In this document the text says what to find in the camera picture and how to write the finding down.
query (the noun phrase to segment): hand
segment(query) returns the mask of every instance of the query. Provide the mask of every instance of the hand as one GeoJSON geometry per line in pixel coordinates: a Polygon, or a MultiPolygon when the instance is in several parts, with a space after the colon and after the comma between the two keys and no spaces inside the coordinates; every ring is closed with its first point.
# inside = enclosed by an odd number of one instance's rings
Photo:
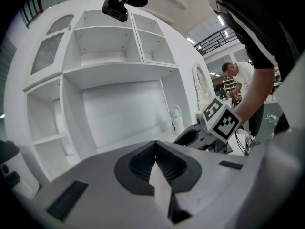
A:
{"type": "Polygon", "coordinates": [[[233,97],[234,95],[236,95],[236,93],[234,91],[229,92],[229,97],[233,97]]]}

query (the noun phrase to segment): man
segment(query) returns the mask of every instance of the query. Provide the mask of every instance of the man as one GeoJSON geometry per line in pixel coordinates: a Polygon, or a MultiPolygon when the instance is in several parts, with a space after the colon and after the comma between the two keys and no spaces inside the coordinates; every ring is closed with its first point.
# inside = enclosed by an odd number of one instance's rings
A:
{"type": "MultiPolygon", "coordinates": [[[[238,62],[235,64],[225,63],[222,66],[222,71],[236,80],[236,88],[229,93],[229,96],[234,96],[241,91],[243,99],[249,88],[254,73],[254,67],[247,62],[238,62]]],[[[249,119],[250,138],[252,141],[257,136],[259,128],[261,127],[263,113],[264,104],[262,104],[262,106],[249,119]]]]}
{"type": "MultiPolygon", "coordinates": [[[[123,0],[143,7],[148,0],[123,0]]],[[[242,123],[250,119],[269,95],[278,65],[282,80],[305,48],[302,23],[292,23],[303,14],[303,0],[209,0],[215,13],[234,30],[254,64],[251,84],[243,101],[234,109],[242,123]]],[[[284,115],[275,134],[289,127],[284,115]]]]}

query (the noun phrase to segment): railing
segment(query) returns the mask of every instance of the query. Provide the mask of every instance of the railing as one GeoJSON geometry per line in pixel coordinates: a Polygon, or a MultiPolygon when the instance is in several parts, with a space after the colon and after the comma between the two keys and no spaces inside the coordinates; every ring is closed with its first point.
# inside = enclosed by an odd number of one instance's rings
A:
{"type": "Polygon", "coordinates": [[[195,48],[201,55],[205,55],[235,39],[237,39],[235,32],[230,27],[225,27],[195,45],[195,48]]]}
{"type": "Polygon", "coordinates": [[[27,2],[22,6],[21,11],[25,20],[25,25],[29,27],[34,19],[43,12],[41,0],[27,0],[27,2]]]}

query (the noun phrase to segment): ceiling light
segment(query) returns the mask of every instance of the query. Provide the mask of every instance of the ceiling light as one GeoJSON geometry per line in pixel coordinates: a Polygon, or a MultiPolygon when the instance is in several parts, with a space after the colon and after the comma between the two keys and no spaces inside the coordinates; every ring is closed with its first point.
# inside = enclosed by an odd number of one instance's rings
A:
{"type": "Polygon", "coordinates": [[[220,17],[220,15],[218,15],[217,18],[218,18],[220,24],[221,24],[221,25],[224,25],[224,21],[223,21],[223,19],[220,17]]]}
{"type": "Polygon", "coordinates": [[[191,44],[195,44],[195,41],[193,41],[191,38],[186,38],[191,44]]]}

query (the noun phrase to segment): white t-shirt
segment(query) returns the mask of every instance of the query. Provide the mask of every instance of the white t-shirt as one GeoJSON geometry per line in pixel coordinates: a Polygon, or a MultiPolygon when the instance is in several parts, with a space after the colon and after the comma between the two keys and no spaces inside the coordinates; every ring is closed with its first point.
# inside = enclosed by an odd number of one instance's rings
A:
{"type": "Polygon", "coordinates": [[[233,76],[233,78],[243,85],[240,91],[242,98],[244,98],[254,73],[254,67],[247,62],[238,62],[236,64],[238,66],[238,74],[233,76]]]}

